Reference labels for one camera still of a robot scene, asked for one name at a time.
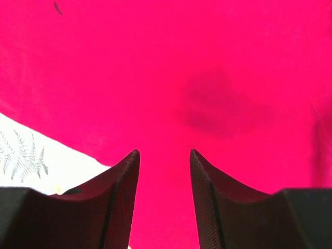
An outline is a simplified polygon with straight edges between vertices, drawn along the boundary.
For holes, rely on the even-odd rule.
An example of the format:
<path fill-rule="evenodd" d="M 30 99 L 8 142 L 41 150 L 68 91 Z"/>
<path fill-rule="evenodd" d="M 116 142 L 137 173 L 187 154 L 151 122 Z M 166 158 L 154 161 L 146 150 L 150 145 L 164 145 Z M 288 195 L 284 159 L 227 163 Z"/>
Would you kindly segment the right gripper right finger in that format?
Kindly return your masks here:
<path fill-rule="evenodd" d="M 331 248 L 331 189 L 251 188 L 190 153 L 201 248 Z"/>

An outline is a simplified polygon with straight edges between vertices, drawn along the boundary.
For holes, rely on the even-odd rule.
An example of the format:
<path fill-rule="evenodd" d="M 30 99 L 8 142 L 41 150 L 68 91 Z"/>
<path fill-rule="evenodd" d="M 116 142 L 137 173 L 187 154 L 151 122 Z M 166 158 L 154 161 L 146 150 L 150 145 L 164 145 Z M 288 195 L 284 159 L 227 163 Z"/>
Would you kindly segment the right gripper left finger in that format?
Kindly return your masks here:
<path fill-rule="evenodd" d="M 62 195 L 1 188 L 1 248 L 127 248 L 140 153 Z"/>

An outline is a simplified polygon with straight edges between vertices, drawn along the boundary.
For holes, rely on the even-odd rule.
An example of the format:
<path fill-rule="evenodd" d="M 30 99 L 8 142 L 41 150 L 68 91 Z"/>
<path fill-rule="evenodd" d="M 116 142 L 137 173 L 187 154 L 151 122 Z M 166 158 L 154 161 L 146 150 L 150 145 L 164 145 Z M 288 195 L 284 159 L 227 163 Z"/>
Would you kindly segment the red t shirt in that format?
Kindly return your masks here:
<path fill-rule="evenodd" d="M 331 1 L 1 1 L 1 112 L 141 154 L 132 248 L 198 248 L 191 149 L 264 192 L 331 186 Z"/>

